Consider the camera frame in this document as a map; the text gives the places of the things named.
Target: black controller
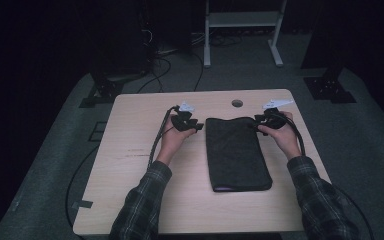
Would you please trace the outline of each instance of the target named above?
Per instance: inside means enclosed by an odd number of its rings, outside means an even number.
[[[180,111],[179,106],[176,106],[174,111],[177,115],[171,117],[171,122],[178,131],[183,132],[189,129],[195,129],[198,132],[204,127],[204,124],[198,123],[197,119],[191,119],[192,113]]]
[[[258,125],[264,125],[272,129],[279,129],[286,124],[284,118],[286,118],[286,116],[279,112],[277,108],[268,108],[264,111],[264,114],[255,115],[255,124],[253,127],[257,131],[259,131],[257,128]]]

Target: shelf leg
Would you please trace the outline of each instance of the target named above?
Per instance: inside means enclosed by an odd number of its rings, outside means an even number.
[[[204,67],[211,66],[210,55],[210,5],[209,0],[206,1],[205,9],[205,45],[204,45]]]
[[[274,62],[276,63],[277,67],[283,66],[283,61],[282,61],[282,58],[280,57],[279,51],[277,50],[276,44],[277,44],[277,39],[279,38],[280,27],[282,26],[283,15],[285,13],[285,8],[286,8],[287,2],[288,2],[287,0],[283,0],[282,6],[281,6],[280,11],[279,11],[279,15],[277,17],[273,39],[268,40],[270,51],[273,55]]]

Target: white shelf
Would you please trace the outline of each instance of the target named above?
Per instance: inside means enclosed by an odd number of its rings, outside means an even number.
[[[225,12],[210,13],[209,27],[276,26],[279,12]]]

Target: person's left hand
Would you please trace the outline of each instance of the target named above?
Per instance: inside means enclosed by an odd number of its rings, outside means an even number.
[[[196,133],[195,129],[189,129],[187,131],[178,131],[171,122],[171,117],[167,119],[167,123],[164,126],[164,131],[161,141],[161,149],[157,156],[157,160],[165,163],[167,166],[170,164],[174,154],[180,149],[183,141],[189,136]]]

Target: white tag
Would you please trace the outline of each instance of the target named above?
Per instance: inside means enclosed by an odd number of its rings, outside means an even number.
[[[181,112],[193,112],[193,111],[195,111],[195,108],[192,107],[191,105],[187,104],[186,101],[183,101],[179,107],[179,111],[181,111]]]
[[[280,107],[289,103],[293,103],[294,100],[292,99],[271,99],[270,102],[266,103],[263,106],[263,109],[266,108],[275,108],[275,107]]]

